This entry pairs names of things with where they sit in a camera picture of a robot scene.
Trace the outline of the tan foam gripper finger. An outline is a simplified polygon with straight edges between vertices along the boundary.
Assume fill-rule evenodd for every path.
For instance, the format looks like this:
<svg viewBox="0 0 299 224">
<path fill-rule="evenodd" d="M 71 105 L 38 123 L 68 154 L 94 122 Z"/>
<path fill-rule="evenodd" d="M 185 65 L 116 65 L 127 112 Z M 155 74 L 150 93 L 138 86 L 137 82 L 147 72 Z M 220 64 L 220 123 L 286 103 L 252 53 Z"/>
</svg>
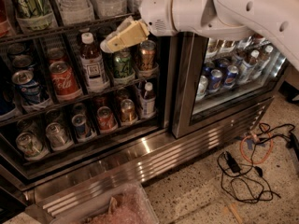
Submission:
<svg viewBox="0 0 299 224">
<path fill-rule="evenodd" d="M 100 43 L 100 49 L 105 53 L 114 53 L 147 40 L 149 34 L 146 23 L 130 16 Z"/>
</svg>

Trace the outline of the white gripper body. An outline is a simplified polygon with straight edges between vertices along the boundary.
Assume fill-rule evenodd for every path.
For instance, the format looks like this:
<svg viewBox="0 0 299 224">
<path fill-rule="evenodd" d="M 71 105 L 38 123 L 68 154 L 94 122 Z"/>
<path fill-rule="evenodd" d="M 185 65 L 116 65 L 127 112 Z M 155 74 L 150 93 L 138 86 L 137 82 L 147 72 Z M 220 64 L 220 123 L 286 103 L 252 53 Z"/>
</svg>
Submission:
<svg viewBox="0 0 299 224">
<path fill-rule="evenodd" d="M 156 36 L 172 36 L 177 33 L 172 16 L 173 0 L 142 0 L 140 15 L 149 31 Z"/>
</svg>

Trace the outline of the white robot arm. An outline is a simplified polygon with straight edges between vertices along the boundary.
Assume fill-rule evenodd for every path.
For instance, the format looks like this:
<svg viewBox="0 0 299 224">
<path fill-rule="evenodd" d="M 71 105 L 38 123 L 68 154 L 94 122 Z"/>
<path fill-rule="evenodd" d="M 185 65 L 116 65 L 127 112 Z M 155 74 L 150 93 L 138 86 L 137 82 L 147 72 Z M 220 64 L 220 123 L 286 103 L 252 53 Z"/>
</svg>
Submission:
<svg viewBox="0 0 299 224">
<path fill-rule="evenodd" d="M 299 0 L 142 0 L 139 12 L 140 20 L 125 19 L 100 49 L 113 53 L 150 34 L 191 32 L 234 41 L 257 33 L 299 69 Z"/>
</svg>

